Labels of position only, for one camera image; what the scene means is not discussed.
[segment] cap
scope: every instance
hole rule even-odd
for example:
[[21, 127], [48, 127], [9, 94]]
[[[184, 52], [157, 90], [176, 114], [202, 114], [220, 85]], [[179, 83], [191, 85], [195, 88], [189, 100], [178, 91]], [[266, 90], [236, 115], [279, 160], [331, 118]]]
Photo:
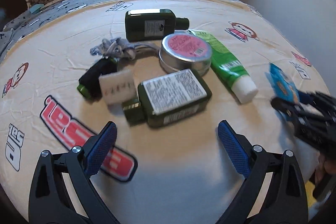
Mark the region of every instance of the cap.
[[133, 98], [121, 104], [126, 120], [130, 124], [145, 121], [145, 114], [138, 98]]
[[231, 90], [242, 104], [250, 102], [258, 93], [258, 88], [249, 75], [239, 77]]
[[77, 90], [83, 95], [85, 99], [91, 99], [91, 94], [84, 85], [79, 84]]
[[189, 19], [177, 17], [175, 19], [175, 30], [188, 30]]

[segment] blue package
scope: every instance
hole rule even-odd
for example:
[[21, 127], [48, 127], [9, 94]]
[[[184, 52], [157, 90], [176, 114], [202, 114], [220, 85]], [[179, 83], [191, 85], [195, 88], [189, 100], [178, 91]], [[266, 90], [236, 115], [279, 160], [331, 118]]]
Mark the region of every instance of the blue package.
[[296, 104], [300, 102], [295, 84], [279, 67], [270, 63], [269, 73], [273, 80], [272, 87], [278, 97]]

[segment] bottle label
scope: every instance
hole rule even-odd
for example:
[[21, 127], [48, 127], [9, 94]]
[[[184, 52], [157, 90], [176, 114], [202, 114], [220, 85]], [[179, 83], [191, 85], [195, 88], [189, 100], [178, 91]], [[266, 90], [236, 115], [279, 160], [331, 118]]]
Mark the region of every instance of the bottle label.
[[146, 20], [145, 37], [163, 37], [165, 30], [164, 20]]
[[164, 118], [163, 124], [168, 124], [168, 123], [175, 122], [175, 121], [178, 121], [180, 119], [183, 119], [185, 117], [191, 116], [191, 115], [193, 115], [197, 112], [199, 107], [200, 107], [200, 105], [198, 104], [198, 105], [189, 107], [187, 109], [181, 110], [179, 112], [170, 114], [170, 115], [168, 115]]
[[171, 37], [168, 46], [184, 57], [202, 57], [208, 52], [206, 42], [198, 37], [185, 34], [177, 34]]
[[156, 115], [207, 96], [205, 89], [190, 69], [144, 81], [142, 84]]

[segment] white tube cap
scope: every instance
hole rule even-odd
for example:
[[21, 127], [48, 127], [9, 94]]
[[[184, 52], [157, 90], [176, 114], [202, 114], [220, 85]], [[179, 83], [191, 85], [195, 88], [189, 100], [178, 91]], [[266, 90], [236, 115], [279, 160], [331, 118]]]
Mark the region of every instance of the white tube cap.
[[241, 104], [250, 102], [258, 93], [258, 88], [249, 75], [239, 77], [233, 83], [231, 90], [237, 96]]

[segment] pink label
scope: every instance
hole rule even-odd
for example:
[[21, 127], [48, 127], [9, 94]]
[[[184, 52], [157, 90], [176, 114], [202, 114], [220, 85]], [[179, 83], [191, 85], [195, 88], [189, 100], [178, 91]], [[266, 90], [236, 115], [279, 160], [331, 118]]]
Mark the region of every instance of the pink label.
[[206, 55], [208, 45], [202, 39], [184, 34], [178, 34], [168, 40], [168, 46], [184, 57], [201, 57]]

